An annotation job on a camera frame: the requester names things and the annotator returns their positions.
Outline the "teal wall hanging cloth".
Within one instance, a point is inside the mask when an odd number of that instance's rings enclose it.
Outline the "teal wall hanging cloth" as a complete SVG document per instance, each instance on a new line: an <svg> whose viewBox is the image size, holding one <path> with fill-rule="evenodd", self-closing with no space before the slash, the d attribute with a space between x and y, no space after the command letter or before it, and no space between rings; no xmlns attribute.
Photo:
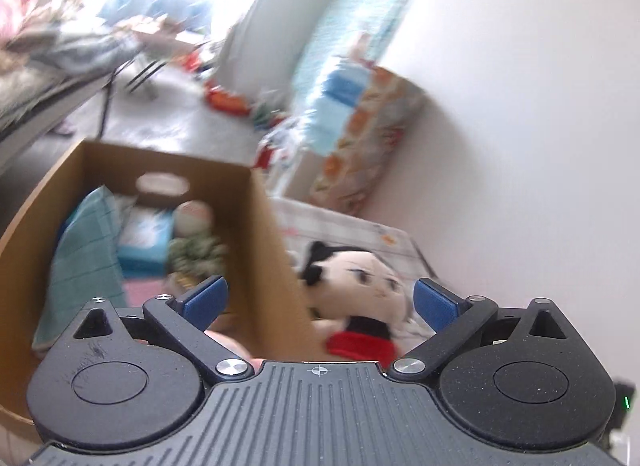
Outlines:
<svg viewBox="0 0 640 466"><path fill-rule="evenodd" d="M404 19L411 0L334 0L314 28L293 77L295 102L309 100L324 74L359 40L363 58L378 62Z"/></svg>

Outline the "pink knitted cloth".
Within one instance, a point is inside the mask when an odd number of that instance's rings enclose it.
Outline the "pink knitted cloth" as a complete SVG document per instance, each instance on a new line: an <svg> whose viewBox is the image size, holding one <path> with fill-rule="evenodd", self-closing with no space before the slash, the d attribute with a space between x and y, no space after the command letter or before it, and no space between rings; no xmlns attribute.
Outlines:
<svg viewBox="0 0 640 466"><path fill-rule="evenodd" d="M127 279L124 282L125 297L129 307L141 307L145 301L161 293L178 297L183 289L172 277Z"/></svg>

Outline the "orange snack bag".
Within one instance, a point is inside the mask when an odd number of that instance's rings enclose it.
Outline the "orange snack bag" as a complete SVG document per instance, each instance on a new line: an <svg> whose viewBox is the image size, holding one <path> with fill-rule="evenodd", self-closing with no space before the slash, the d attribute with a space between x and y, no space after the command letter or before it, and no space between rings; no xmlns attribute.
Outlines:
<svg viewBox="0 0 640 466"><path fill-rule="evenodd" d="M246 117L250 114L250 103L242 95L230 92L221 85L206 85L205 102L210 108L232 116Z"/></svg>

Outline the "blue water dispenser bottle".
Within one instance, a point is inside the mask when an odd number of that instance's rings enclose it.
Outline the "blue water dispenser bottle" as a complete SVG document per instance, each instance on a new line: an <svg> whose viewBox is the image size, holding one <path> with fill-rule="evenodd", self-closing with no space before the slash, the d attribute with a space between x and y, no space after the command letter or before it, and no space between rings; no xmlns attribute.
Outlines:
<svg viewBox="0 0 640 466"><path fill-rule="evenodd" d="M372 71L366 66L339 58L326 73L303 115L304 144L319 156L333 151L343 128L367 90Z"/></svg>

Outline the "white water dispenser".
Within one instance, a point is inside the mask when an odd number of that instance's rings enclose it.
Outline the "white water dispenser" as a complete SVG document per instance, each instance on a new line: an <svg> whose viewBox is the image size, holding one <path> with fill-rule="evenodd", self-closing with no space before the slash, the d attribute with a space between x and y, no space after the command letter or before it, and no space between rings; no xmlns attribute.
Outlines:
<svg viewBox="0 0 640 466"><path fill-rule="evenodd" d="M269 175L268 185L272 195L307 201L326 157L302 145L280 157Z"/></svg>

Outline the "white red baseball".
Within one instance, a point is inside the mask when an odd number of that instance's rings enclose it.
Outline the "white red baseball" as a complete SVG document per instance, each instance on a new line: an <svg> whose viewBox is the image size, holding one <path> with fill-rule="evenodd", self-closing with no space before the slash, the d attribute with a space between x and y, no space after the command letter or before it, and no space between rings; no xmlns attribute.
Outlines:
<svg viewBox="0 0 640 466"><path fill-rule="evenodd" d="M172 214L175 237L210 235L215 216L212 207L201 200L189 200L180 204Z"/></svg>

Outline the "pink quilt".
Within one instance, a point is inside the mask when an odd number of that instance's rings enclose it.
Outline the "pink quilt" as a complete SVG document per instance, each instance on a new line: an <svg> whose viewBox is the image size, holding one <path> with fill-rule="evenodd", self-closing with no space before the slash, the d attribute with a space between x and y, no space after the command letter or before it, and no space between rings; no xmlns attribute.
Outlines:
<svg viewBox="0 0 640 466"><path fill-rule="evenodd" d="M9 42L19 33L38 0L1 0L1 42Z"/></svg>

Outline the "folding stool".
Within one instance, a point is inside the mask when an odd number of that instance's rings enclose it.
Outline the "folding stool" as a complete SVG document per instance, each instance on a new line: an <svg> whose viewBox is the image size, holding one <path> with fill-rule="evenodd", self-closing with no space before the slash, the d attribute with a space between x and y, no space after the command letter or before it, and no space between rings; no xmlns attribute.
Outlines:
<svg viewBox="0 0 640 466"><path fill-rule="evenodd" d="M169 64L174 54L168 46L148 45L134 61L138 71L125 85L128 94L143 92L149 100L155 100L158 91L153 79Z"/></svg>

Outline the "bed with grey mattress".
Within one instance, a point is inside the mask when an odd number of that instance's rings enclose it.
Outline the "bed with grey mattress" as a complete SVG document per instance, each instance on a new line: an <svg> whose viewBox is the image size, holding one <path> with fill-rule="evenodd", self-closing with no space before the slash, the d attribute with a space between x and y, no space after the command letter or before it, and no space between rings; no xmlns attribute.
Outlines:
<svg viewBox="0 0 640 466"><path fill-rule="evenodd" d="M134 35L99 18L29 25L1 51L1 168L106 90L140 52Z"/></svg>

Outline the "grey blue box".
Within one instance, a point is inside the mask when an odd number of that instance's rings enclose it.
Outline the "grey blue box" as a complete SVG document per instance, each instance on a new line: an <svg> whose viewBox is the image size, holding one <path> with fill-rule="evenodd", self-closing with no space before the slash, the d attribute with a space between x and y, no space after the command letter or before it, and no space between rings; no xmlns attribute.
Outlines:
<svg viewBox="0 0 640 466"><path fill-rule="evenodd" d="M171 211L132 207L117 246L117 259L124 278L164 276L173 230Z"/></svg>

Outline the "black-haired doll red skirt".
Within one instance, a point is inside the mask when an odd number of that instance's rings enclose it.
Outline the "black-haired doll red skirt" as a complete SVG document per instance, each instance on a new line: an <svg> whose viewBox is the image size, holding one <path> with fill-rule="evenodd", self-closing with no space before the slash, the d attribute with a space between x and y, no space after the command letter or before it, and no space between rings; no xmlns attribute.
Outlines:
<svg viewBox="0 0 640 466"><path fill-rule="evenodd" d="M314 241L298 278L329 356L375 362L384 370L399 358L392 330L412 308L386 261L360 247Z"/></svg>

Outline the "green white cloth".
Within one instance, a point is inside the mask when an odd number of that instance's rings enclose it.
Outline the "green white cloth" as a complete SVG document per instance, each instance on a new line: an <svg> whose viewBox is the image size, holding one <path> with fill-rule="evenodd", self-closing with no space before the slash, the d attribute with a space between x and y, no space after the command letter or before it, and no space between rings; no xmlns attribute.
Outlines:
<svg viewBox="0 0 640 466"><path fill-rule="evenodd" d="M224 275L227 255L228 247L218 236L176 237L168 246L168 267L172 273L202 282Z"/></svg>

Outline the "grey curtain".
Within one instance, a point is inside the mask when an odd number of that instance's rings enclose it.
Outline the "grey curtain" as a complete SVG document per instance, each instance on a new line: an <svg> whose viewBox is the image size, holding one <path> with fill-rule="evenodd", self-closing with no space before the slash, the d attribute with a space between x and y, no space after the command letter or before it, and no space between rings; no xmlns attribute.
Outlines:
<svg viewBox="0 0 640 466"><path fill-rule="evenodd" d="M255 100L290 87L299 57L333 0L255 0L224 42L215 79Z"/></svg>

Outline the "teal knitted cloth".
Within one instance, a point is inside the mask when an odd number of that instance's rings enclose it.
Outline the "teal knitted cloth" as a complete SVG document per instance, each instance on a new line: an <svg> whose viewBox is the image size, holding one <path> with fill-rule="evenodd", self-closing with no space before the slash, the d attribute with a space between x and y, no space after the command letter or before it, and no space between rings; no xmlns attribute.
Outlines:
<svg viewBox="0 0 640 466"><path fill-rule="evenodd" d="M127 307L117 259L121 227L115 197L105 186L93 189L67 219L50 265L32 351L47 352L93 298L106 299L116 308Z"/></svg>

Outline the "red thermos bottle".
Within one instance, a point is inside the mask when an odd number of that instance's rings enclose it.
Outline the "red thermos bottle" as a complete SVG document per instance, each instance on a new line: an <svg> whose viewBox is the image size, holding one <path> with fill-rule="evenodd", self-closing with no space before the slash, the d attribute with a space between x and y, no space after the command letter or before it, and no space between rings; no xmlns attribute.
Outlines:
<svg viewBox="0 0 640 466"><path fill-rule="evenodd" d="M275 150L276 146L270 141L260 143L257 147L253 168L268 170Z"/></svg>

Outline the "pink white plush toy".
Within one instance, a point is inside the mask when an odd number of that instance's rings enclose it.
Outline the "pink white plush toy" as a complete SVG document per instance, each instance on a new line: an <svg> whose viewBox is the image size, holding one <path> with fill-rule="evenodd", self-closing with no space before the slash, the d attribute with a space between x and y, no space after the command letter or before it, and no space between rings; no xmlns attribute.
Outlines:
<svg viewBox="0 0 640 466"><path fill-rule="evenodd" d="M215 340L217 343L219 343L219 345L222 345L224 348L228 349L230 352L232 352L236 356L239 356L240 359L246 361L247 363L250 363L255 373L258 373L262 368L262 363L264 363L264 359L255 358L255 356L252 356L250 354L250 351L248 351L247 348L244 347L244 345L241 345L235 339L227 335L217 333L216 331L213 331L213 330L206 330L205 335Z"/></svg>

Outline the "brown cardboard box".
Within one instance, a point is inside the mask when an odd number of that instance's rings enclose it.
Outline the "brown cardboard box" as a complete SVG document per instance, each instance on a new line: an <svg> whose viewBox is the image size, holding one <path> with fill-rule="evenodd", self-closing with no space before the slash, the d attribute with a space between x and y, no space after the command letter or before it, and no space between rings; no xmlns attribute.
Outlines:
<svg viewBox="0 0 640 466"><path fill-rule="evenodd" d="M122 208L116 261L126 279L169 270L171 212L188 200L212 209L213 234L230 285L231 331L255 356L294 361L324 352L258 170L147 149L83 141L40 181L1 238L1 427L37 442L26 388L38 364L32 338L46 298L54 249L90 192L106 187L132 200Z"/></svg>

